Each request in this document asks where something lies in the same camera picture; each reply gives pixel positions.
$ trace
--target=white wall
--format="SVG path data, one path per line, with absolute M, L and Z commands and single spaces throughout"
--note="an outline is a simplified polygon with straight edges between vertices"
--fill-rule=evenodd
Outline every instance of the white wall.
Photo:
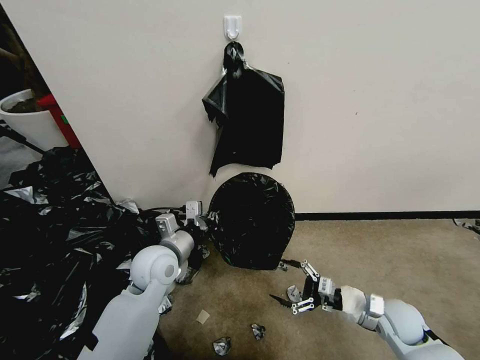
M 473 0 L 3 0 L 116 199 L 208 202 L 240 171 L 297 212 L 478 210 L 480 3 Z M 282 162 L 209 175 L 201 99 L 223 15 L 250 65 L 282 76 Z

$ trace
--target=carpet floor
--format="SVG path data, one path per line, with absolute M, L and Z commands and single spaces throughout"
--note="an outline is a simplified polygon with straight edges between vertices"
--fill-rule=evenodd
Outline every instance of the carpet floor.
M 231 267 L 211 255 L 190 285 L 174 289 L 159 331 L 175 359 L 213 359 L 212 342 L 231 337 L 226 359 L 396 359 L 375 333 L 321 310 L 293 316 L 269 294 L 301 290 L 305 276 Z M 480 354 L 480 241 L 451 220 L 301 221 L 284 258 L 308 261 L 337 286 L 414 305 L 465 359 Z M 202 325 L 197 315 L 210 317 Z M 255 340 L 250 325 L 266 327 Z

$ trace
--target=black garbage bag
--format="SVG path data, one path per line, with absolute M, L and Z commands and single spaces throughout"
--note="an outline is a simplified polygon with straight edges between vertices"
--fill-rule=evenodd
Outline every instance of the black garbage bag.
M 224 182 L 213 195 L 209 212 L 218 215 L 211 239 L 227 264 L 274 270 L 292 237 L 295 209 L 282 184 L 255 172 Z
M 285 92 L 282 78 L 249 66 L 238 42 L 224 51 L 223 76 L 202 99 L 218 125 L 210 174 L 237 163 L 272 169 L 282 158 Z
M 117 269 L 159 243 L 149 217 L 115 205 L 82 150 L 54 148 L 0 191 L 0 358 L 76 359 Z

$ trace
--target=wall hook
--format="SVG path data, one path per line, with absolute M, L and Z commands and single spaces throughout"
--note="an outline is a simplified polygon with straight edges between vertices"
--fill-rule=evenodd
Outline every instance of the wall hook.
M 242 17 L 240 15 L 225 15 L 223 17 L 223 30 L 227 39 L 233 41 L 242 31 Z

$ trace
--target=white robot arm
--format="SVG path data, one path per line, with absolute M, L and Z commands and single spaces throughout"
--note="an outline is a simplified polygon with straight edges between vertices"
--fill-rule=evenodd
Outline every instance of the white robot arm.
M 283 260 L 296 266 L 297 261 Z M 303 301 L 290 302 L 272 296 L 284 306 L 290 306 L 293 315 L 321 307 L 324 311 L 338 310 L 362 328 L 377 332 L 400 360 L 463 360 L 427 326 L 420 312 L 401 300 L 385 300 L 375 294 L 342 286 L 336 288 L 332 279 L 320 274 L 307 260 L 298 264 L 307 278 Z
M 200 201 L 186 203 L 189 229 L 205 227 Z M 131 284 L 105 307 L 78 360 L 142 360 L 159 323 L 159 306 L 172 289 L 194 248 L 188 228 L 180 228 L 175 216 L 155 218 L 161 241 L 133 258 Z

